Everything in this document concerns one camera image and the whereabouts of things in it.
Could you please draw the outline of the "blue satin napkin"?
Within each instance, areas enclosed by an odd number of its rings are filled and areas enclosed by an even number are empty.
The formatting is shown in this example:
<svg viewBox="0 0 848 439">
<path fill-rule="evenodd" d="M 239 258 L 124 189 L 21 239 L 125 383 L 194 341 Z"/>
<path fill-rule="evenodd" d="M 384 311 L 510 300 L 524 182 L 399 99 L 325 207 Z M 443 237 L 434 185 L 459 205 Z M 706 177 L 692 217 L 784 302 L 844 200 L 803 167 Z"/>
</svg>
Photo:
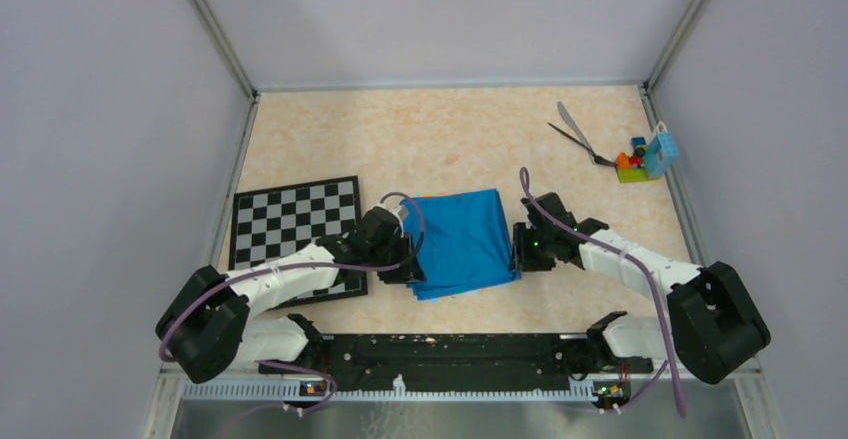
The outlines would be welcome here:
<svg viewBox="0 0 848 439">
<path fill-rule="evenodd" d="M 404 221 L 414 237 L 424 235 L 417 254 L 426 276 L 410 288 L 431 300 L 516 281 L 512 242 L 501 196 L 496 189 L 417 197 L 425 225 L 415 212 Z"/>
</svg>

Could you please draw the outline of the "aluminium front rail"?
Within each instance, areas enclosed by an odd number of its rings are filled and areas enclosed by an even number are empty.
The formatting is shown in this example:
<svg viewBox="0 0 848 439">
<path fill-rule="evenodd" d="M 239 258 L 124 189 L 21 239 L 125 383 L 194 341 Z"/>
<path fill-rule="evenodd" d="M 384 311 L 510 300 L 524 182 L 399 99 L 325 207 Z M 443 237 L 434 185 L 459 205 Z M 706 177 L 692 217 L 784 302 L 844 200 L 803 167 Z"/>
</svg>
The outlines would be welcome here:
<svg viewBox="0 0 848 439">
<path fill-rule="evenodd" d="M 147 438 L 781 438 L 756 361 L 709 385 L 588 334 L 328 336 L 312 373 L 162 376 Z"/>
</svg>

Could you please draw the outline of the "black white checkerboard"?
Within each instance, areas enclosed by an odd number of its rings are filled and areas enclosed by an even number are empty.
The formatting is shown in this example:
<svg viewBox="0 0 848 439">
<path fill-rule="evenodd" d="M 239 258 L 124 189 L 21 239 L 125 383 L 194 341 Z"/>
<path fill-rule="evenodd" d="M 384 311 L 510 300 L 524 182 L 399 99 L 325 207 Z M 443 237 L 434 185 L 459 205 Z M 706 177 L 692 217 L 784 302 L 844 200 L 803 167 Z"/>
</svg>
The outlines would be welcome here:
<svg viewBox="0 0 848 439">
<path fill-rule="evenodd" d="M 352 229 L 360 218 L 356 176 L 238 193 L 228 268 L 247 269 L 288 256 L 320 237 Z"/>
</svg>

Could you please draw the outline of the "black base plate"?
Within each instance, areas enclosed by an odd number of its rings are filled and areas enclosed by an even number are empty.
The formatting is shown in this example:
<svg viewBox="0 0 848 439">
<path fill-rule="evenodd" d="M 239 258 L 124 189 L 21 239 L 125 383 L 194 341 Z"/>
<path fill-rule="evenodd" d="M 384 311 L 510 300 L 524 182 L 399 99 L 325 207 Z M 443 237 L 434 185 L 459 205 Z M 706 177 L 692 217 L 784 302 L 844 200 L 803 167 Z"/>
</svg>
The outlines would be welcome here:
<svg viewBox="0 0 848 439">
<path fill-rule="evenodd" d="M 334 378 L 342 392 L 564 391 L 592 374 L 646 374 L 651 360 L 617 358 L 583 334 L 336 334 L 295 365 Z"/>
</svg>

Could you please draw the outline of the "colourful toy block set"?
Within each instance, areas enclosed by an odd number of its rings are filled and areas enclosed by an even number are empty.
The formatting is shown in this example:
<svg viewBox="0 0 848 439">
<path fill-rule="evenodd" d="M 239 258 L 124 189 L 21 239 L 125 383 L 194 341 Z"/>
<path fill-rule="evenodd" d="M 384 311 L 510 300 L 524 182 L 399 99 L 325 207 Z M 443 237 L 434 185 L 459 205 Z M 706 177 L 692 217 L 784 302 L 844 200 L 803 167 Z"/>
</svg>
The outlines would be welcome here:
<svg viewBox="0 0 848 439">
<path fill-rule="evenodd" d="M 631 150 L 621 152 L 614 162 L 620 183 L 655 181 L 662 177 L 680 155 L 679 148 L 664 122 L 652 130 L 650 139 L 631 138 Z"/>
</svg>

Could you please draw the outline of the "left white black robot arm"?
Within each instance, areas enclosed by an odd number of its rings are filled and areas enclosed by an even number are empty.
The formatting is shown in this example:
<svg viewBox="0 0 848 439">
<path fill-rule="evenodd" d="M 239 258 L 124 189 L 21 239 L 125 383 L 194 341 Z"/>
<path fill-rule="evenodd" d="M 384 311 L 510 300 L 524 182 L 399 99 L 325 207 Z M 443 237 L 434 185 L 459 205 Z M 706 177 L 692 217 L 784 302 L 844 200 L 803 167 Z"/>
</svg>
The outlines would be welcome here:
<svg viewBox="0 0 848 439">
<path fill-rule="evenodd" d="M 351 230 L 323 236 L 288 256 L 241 270 L 197 269 L 155 327 L 160 358 L 178 364 L 195 384 L 250 362 L 284 362 L 302 373 L 314 369 L 320 335 L 309 321 L 256 324 L 256 317 L 369 272 L 385 283 L 422 281 L 417 254 L 424 235 L 406 231 L 409 214 L 422 217 L 411 204 L 378 204 Z"/>
</svg>

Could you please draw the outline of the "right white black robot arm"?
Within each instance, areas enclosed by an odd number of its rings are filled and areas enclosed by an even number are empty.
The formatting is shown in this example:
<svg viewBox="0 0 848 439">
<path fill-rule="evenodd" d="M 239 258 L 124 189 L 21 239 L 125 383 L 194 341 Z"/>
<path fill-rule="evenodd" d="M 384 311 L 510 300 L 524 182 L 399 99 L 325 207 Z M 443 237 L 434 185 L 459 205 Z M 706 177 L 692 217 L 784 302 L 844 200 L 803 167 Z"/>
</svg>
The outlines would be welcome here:
<svg viewBox="0 0 848 439">
<path fill-rule="evenodd" d="M 737 271 L 716 261 L 681 262 L 629 241 L 595 218 L 577 221 L 559 196 L 523 198 L 527 222 L 513 228 L 511 266 L 552 270 L 557 263 L 614 279 L 657 301 L 649 316 L 614 312 L 591 327 L 589 363 L 612 371 L 626 358 L 677 363 L 715 385 L 765 349 L 771 332 Z"/>
</svg>

